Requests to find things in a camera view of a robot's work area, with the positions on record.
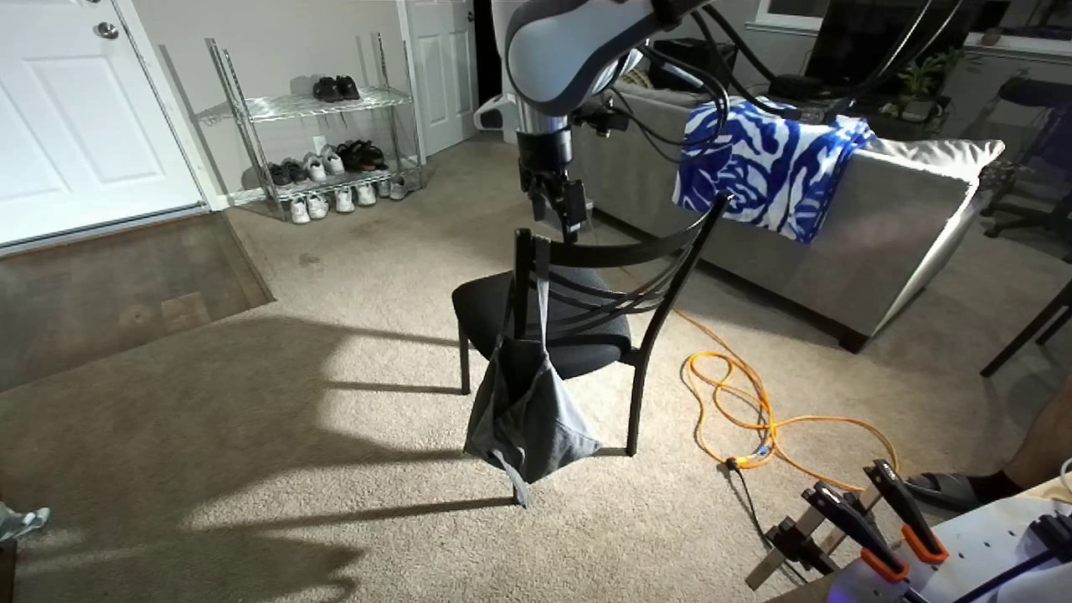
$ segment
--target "black bag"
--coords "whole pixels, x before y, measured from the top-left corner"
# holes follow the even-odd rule
[[[528,493],[528,481],[599,449],[550,361],[545,306],[550,285],[538,277],[538,337],[512,337],[502,329],[488,372],[477,387],[466,434],[466,451],[501,466],[516,497]]]

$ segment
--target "door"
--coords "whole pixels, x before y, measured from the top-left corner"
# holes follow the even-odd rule
[[[0,244],[203,201],[110,0],[0,0]]]
[[[405,0],[427,154],[477,134],[473,0]]]

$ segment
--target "wall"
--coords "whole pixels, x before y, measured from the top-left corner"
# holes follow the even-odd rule
[[[734,24],[734,30],[774,74],[803,74],[815,46],[815,30],[754,24],[761,9],[758,0],[724,0],[715,6]],[[730,41],[718,24],[710,24],[710,30],[718,41]],[[693,19],[683,19],[669,38],[700,38],[700,30],[693,28]],[[744,86],[768,86],[768,80],[744,59],[744,54],[736,54],[734,74]]]
[[[205,38],[215,38],[233,54],[248,97],[268,97],[308,90],[327,74],[382,84],[373,54],[373,33],[382,33],[390,84],[409,90],[397,0],[133,0],[133,6],[148,38],[167,49],[196,114],[226,103]],[[414,141],[414,114],[404,112],[404,116],[404,141]],[[253,161],[234,119],[215,119],[203,132],[226,188],[246,188]],[[321,116],[261,127],[264,151],[275,161],[306,158],[319,132],[329,132],[329,141],[376,138],[386,144],[386,116]]]

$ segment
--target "blue patterned cloth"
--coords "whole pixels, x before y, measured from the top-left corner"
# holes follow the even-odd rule
[[[802,123],[748,99],[730,99],[718,141],[715,132],[718,107],[700,103],[683,127],[673,201],[710,211],[710,201],[726,193],[726,217],[790,241],[821,232],[849,158],[875,138],[859,116]]]

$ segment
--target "orange extension cord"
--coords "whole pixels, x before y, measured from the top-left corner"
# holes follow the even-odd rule
[[[698,397],[698,423],[693,423],[693,441],[700,447],[703,457],[710,457],[718,466],[730,461],[736,468],[761,468],[768,466],[771,459],[781,459],[789,461],[790,468],[810,476],[810,480],[821,480],[821,481],[830,481],[837,488],[856,488],[860,493],[866,486],[856,486],[856,481],[840,481],[840,480],[830,480],[830,476],[821,476],[815,468],[807,468],[803,461],[790,459],[783,449],[781,449],[781,433],[790,430],[790,426],[803,426],[803,423],[840,423],[840,426],[856,426],[856,430],[866,430],[873,433],[889,461],[899,466],[899,451],[893,447],[889,434],[880,434],[873,423],[866,418],[856,418],[856,414],[790,414],[790,418],[778,418],[774,414],[774,404],[771,404],[771,396],[761,382],[761,376],[718,334],[710,330],[703,320],[698,320],[693,314],[683,314],[683,313],[673,313],[682,314],[683,320],[689,320],[693,329],[700,329],[707,337],[715,337],[721,349],[703,349],[703,351],[693,351],[682,361],[682,382],[689,387],[689,396]],[[710,361],[721,361],[724,372],[715,377],[710,372],[703,372],[703,365]],[[751,404],[758,413],[758,418],[736,418],[734,413],[726,413],[724,404],[724,396]],[[734,426],[740,430],[751,430],[758,433],[761,438],[761,449],[758,451],[748,451],[748,457],[721,457],[715,451],[715,447],[703,441],[703,423],[707,423],[707,403]]]

